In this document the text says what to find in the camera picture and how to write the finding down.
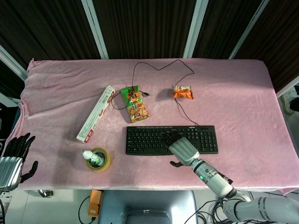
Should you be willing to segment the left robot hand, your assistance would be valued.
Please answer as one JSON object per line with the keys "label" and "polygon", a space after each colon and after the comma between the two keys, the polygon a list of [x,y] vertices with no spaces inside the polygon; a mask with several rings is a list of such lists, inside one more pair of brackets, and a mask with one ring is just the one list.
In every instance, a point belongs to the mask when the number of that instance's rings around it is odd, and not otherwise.
{"label": "left robot hand", "polygon": [[23,174],[22,169],[26,161],[29,148],[35,140],[35,136],[30,133],[24,136],[14,137],[9,141],[4,154],[0,159],[0,190],[13,191],[20,183],[33,177],[37,168],[38,161],[34,161],[29,172]]}

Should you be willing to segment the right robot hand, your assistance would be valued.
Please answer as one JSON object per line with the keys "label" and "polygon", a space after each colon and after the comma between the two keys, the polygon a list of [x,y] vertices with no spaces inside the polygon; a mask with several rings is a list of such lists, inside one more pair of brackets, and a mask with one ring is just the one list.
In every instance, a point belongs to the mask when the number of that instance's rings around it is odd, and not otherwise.
{"label": "right robot hand", "polygon": [[199,158],[199,152],[196,147],[178,131],[172,129],[167,132],[161,132],[161,141],[178,159],[178,162],[170,161],[170,164],[176,168],[181,166],[191,166]]}

